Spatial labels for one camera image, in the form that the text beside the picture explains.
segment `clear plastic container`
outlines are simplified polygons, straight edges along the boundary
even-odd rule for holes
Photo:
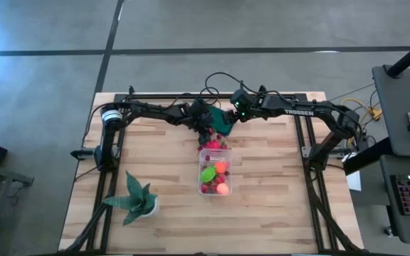
[[[227,163],[226,171],[228,175],[225,174],[216,174],[216,176],[225,177],[224,183],[228,186],[228,193],[227,194],[220,194],[217,193],[211,186],[216,185],[216,178],[208,183],[203,183],[201,180],[201,174],[204,170],[204,166],[206,167],[213,167],[217,162]],[[232,175],[232,151],[230,149],[202,149],[199,154],[199,177],[197,179],[199,189],[199,193],[204,196],[228,196],[232,193],[232,183],[231,183],[231,175]],[[208,186],[209,189],[207,193],[202,192],[202,184]]]

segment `potted plant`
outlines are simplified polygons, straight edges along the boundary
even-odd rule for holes
[[[103,203],[129,210],[122,225],[132,223],[138,217],[150,217],[159,211],[157,195],[149,193],[149,183],[142,188],[140,182],[126,171],[126,186],[129,196],[113,196]]]

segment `butcher block table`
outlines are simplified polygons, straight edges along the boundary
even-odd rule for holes
[[[325,100],[323,92],[306,94],[308,100]],[[112,102],[114,96],[115,93],[98,93],[93,109]],[[141,101],[162,105],[172,102]],[[220,101],[223,110],[233,107],[228,100]],[[317,141],[321,142],[329,130],[319,119],[313,118],[312,122]],[[97,111],[86,147],[99,144],[101,129]],[[303,133],[305,141],[309,141],[307,132]],[[150,190],[158,195],[160,211],[155,217],[139,218],[123,227],[127,211],[114,208],[107,253],[317,252],[292,116],[234,125],[225,138],[233,154],[233,191],[228,196],[199,194],[197,138],[198,134],[185,126],[175,127],[155,119],[139,118],[126,128],[116,196],[128,195],[127,170],[142,185],[151,183]],[[340,165],[338,160],[329,162]],[[92,167],[93,160],[82,161],[76,175]],[[333,218],[355,245],[363,247],[344,171],[329,166],[324,176]],[[67,248],[90,220],[98,177],[99,171],[92,171],[75,182],[59,249]],[[100,242],[103,219],[98,226],[96,245]],[[330,248],[323,220],[321,226],[326,247]]]

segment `white pot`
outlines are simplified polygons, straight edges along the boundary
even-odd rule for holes
[[[153,210],[152,210],[150,213],[144,214],[144,215],[142,215],[142,216],[140,216],[140,217],[142,217],[142,218],[152,217],[152,216],[156,215],[158,212],[159,212],[159,201],[158,201],[158,199],[157,199],[157,197],[156,197],[156,199],[154,200]]]

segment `gray floor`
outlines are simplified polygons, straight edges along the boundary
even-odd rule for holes
[[[0,1],[0,50],[104,49],[115,7],[116,0]],[[318,46],[410,46],[410,0],[128,0],[114,48]],[[208,74],[226,71],[253,87],[332,98],[372,83],[371,67],[403,54],[113,56],[103,91],[197,91]],[[56,251],[77,164],[69,152],[80,146],[101,62],[99,55],[0,57],[0,145],[9,150],[7,166],[36,177],[1,219],[0,255]],[[237,86],[210,83],[220,91]],[[367,102],[373,91],[350,96]],[[387,135],[383,120],[367,130]],[[364,181],[377,183],[377,173],[365,169]],[[387,215],[370,203],[384,194],[352,196],[365,247],[410,255],[410,245],[381,232]]]

